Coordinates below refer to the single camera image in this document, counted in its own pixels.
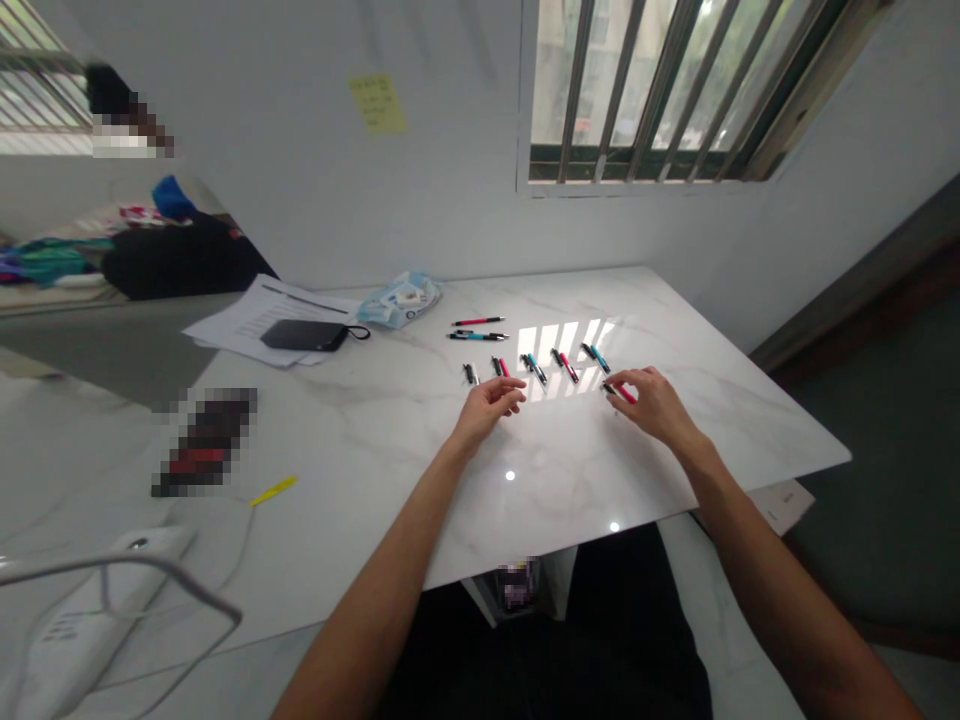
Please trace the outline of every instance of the yellow sticky note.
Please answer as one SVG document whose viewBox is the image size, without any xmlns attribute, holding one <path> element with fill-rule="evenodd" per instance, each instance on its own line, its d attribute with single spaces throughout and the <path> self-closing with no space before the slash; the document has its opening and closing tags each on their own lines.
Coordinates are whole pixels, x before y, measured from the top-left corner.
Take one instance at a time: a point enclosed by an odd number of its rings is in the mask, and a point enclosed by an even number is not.
<svg viewBox="0 0 960 720">
<path fill-rule="evenodd" d="M 269 500 L 270 498 L 274 497 L 275 495 L 279 495 L 280 493 L 282 493 L 282 492 L 283 492 L 284 490 L 286 490 L 287 488 L 291 488 L 291 487 L 293 487 L 293 486 L 296 485 L 296 484 L 297 484 L 297 476 L 296 476 L 296 475 L 291 475 L 290 477 L 288 477 L 286 480 L 284 480 L 284 481 L 283 481 L 282 483 L 280 483 L 279 485 L 274 485 L 272 488 L 270 488 L 269 490 L 267 490 L 263 495 L 261 495 L 261 496 L 258 497 L 257 499 L 251 500 L 251 501 L 250 501 L 250 507 L 254 507 L 254 506 L 256 506 L 256 505 L 259 505 L 259 504 L 262 503 L 262 502 L 266 502 L 266 501 Z"/>
<path fill-rule="evenodd" d="M 357 110 L 371 135 L 400 135 L 407 121 L 389 75 L 364 75 L 347 81 Z"/>
</svg>

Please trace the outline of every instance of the white marble table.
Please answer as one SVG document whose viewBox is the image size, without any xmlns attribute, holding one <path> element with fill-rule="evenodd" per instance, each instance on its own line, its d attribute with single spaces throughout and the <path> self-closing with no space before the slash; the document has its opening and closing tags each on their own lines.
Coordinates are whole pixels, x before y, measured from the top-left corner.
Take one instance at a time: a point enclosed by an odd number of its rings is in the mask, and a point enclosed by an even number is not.
<svg viewBox="0 0 960 720">
<path fill-rule="evenodd" d="M 453 320 L 503 315 L 502 343 L 454 341 Z M 656 365 L 750 490 L 850 458 L 847 450 L 653 272 L 623 268 L 448 283 L 437 307 L 401 331 L 347 342 L 328 363 L 278 371 L 221 353 L 197 388 L 257 387 L 245 457 L 222 494 L 252 497 L 290 475 L 262 505 L 243 544 L 238 503 L 186 503 L 201 536 L 185 562 L 213 586 L 243 556 L 225 594 L 245 610 L 224 649 L 324 620 L 453 426 L 468 390 L 462 363 L 492 375 L 490 356 L 527 377 L 521 350 L 549 378 L 529 377 L 522 413 L 501 423 L 472 462 L 427 577 L 433 587 L 688 510 L 683 473 L 664 447 L 612 411 L 600 371 L 578 352 L 588 336 L 614 368 Z M 575 359 L 573 386 L 551 367 Z M 161 597 L 159 605 L 178 602 Z M 197 654 L 219 632 L 203 611 L 148 620 L 108 682 Z"/>
</svg>

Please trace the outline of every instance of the right hand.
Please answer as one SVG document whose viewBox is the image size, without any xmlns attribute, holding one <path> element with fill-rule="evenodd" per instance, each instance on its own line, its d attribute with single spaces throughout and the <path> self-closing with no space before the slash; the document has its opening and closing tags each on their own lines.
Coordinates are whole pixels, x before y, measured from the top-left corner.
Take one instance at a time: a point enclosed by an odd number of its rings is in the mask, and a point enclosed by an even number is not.
<svg viewBox="0 0 960 720">
<path fill-rule="evenodd" d="M 637 389 L 635 405 L 619 395 L 607 395 L 607 402 L 674 452 L 706 437 L 690 418 L 673 385 L 655 367 L 622 370 L 608 377 L 607 383 L 615 388 L 629 384 Z"/>
</svg>

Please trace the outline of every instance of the black pen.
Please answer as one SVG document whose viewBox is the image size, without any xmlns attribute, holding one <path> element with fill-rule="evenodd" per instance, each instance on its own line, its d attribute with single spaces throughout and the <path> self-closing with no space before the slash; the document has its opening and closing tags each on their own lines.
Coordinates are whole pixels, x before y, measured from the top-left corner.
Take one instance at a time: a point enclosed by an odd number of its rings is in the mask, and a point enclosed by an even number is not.
<svg viewBox="0 0 960 720">
<path fill-rule="evenodd" d="M 546 388 L 547 376 L 543 374 L 543 370 L 541 370 L 540 366 L 537 365 L 537 360 L 536 358 L 533 357 L 533 353 L 527 353 L 526 355 L 521 355 L 520 359 L 523 360 L 523 364 L 526 365 L 527 368 L 529 368 L 530 371 L 537 376 L 537 380 L 540 381 L 540 384 L 543 385 L 544 388 Z"/>
</svg>

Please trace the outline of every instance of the blue cloth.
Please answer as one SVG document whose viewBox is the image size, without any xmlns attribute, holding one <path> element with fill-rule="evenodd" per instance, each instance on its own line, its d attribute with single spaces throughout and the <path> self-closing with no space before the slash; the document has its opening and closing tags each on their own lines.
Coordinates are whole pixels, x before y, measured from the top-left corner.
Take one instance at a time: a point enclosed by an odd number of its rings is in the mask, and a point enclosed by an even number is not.
<svg viewBox="0 0 960 720">
<path fill-rule="evenodd" d="M 161 215 L 177 222 L 183 222 L 197 212 L 196 205 L 183 194 L 173 175 L 167 175 L 157 183 L 153 189 L 153 204 Z"/>
</svg>

